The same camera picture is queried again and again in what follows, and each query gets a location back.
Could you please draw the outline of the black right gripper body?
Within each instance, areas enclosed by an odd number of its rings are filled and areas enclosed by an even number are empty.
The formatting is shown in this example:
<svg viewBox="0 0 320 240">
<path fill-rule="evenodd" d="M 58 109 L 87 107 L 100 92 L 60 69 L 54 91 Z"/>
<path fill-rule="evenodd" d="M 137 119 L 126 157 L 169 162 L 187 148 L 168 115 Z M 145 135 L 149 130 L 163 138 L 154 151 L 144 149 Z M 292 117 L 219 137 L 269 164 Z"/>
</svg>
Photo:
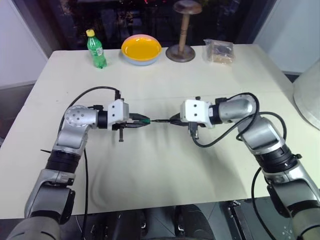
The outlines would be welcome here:
<svg viewBox="0 0 320 240">
<path fill-rule="evenodd" d="M 199 138 L 198 126 L 197 122 L 188 122 L 188 133 L 193 139 Z"/>
</svg>

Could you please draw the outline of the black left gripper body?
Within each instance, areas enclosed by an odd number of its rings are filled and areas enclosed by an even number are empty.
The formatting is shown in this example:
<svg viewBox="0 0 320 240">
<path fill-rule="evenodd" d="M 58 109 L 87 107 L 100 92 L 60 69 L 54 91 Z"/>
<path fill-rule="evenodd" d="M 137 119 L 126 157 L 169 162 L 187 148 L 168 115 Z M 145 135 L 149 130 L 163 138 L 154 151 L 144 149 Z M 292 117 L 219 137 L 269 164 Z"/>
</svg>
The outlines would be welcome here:
<svg viewBox="0 0 320 240">
<path fill-rule="evenodd" d="M 135 122 L 135 120 L 133 120 L 133 114 L 135 113 L 129 113 L 129 120 L 132 120 L 132 122 Z M 125 129 L 125 124 L 126 123 L 132 123 L 132 122 L 128 122 L 128 120 L 119 122 L 119 123 L 114 123 L 112 125 L 112 130 L 113 131 L 119 131 L 119 142 L 122 143 L 124 142 L 124 129 Z"/>
</svg>

